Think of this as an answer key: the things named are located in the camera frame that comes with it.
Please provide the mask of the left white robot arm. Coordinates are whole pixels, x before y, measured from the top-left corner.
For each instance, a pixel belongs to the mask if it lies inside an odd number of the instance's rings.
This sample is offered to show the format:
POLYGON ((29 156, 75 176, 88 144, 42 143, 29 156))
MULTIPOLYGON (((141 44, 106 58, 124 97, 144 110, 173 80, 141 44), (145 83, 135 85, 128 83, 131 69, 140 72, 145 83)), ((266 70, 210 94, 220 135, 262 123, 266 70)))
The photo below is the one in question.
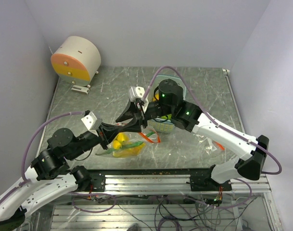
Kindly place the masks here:
POLYGON ((12 187, 0 195, 0 231, 13 231, 26 218, 51 201, 72 192, 89 189, 92 176, 84 166, 69 167, 73 160, 93 147, 107 148, 125 126, 101 124, 96 133, 75 137, 68 128, 48 139, 48 148, 35 158, 12 187))

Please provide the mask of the yellow toy banana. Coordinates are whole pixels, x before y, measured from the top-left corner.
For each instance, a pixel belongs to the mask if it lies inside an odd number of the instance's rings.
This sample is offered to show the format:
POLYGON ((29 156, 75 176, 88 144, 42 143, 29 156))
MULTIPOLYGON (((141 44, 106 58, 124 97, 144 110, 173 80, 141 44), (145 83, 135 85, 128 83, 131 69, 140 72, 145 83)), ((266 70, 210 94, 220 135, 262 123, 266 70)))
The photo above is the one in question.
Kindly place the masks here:
POLYGON ((145 142, 130 140, 127 134, 119 133, 112 142, 112 157, 129 158, 138 156, 144 146, 145 142))

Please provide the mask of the light blue plastic basket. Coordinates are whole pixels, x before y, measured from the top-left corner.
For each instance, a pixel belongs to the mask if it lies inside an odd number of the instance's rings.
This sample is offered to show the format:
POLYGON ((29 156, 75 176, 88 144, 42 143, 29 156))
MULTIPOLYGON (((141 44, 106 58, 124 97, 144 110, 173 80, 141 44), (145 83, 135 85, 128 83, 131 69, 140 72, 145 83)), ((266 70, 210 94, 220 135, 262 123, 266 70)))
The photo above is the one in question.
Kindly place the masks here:
MULTIPOLYGON (((149 102, 153 102, 153 96, 154 96, 155 88, 157 86, 159 86, 161 81, 166 80, 166 79, 171 79, 171 80, 175 81, 179 86, 181 86, 182 89, 183 89, 183 99, 186 99, 187 89, 186 89, 184 83, 182 82, 181 78, 176 77, 176 76, 172 76, 172 75, 159 74, 156 77, 153 85, 150 88, 150 91, 149 91, 149 94, 148 94, 148 97, 147 97, 149 102)), ((148 121, 148 126, 151 126, 157 132, 162 132, 162 133, 170 133, 175 128, 175 125, 170 120, 164 122, 163 119, 161 119, 161 117, 149 120, 148 121)))

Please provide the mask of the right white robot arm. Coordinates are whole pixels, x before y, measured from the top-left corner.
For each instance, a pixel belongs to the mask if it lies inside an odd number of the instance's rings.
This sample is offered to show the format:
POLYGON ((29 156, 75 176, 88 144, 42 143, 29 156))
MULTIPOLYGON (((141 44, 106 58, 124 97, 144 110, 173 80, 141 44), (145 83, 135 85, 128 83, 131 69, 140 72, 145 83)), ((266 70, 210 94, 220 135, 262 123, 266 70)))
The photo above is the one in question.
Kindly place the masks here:
POLYGON ((208 169, 201 185, 209 190, 216 190, 222 183, 238 177, 259 180, 267 156, 266 136, 256 138, 208 117, 199 106, 184 100, 183 88, 170 78, 162 80, 157 89, 158 100, 149 103, 142 100, 145 92, 142 87, 131 88, 128 104, 116 122, 136 119, 141 126, 148 120, 171 116, 175 127, 206 136, 234 152, 237 157, 208 169))

